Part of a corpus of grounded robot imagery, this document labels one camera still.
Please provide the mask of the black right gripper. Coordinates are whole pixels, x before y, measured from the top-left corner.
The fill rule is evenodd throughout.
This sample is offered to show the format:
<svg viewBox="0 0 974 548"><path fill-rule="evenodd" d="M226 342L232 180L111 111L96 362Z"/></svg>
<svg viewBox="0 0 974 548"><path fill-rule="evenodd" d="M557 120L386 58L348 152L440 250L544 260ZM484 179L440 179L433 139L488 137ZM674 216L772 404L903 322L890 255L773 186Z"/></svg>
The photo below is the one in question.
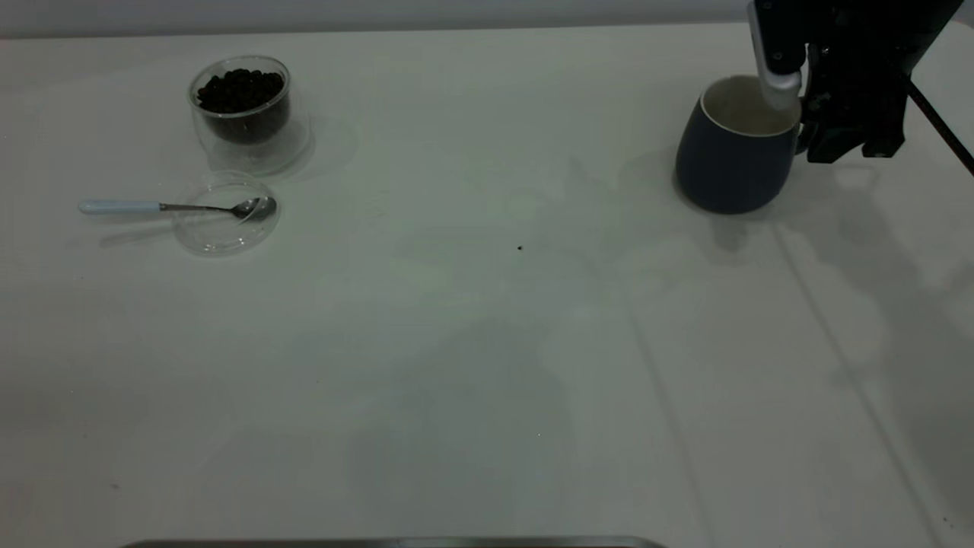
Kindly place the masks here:
<svg viewBox="0 0 974 548"><path fill-rule="evenodd" d="M963 1L807 1L807 39L829 59L912 70ZM748 25L766 104L799 104L806 34L800 1L750 1ZM803 150L810 163L835 163L859 147L890 158L905 142L906 91L887 78L813 76L803 98Z"/></svg>

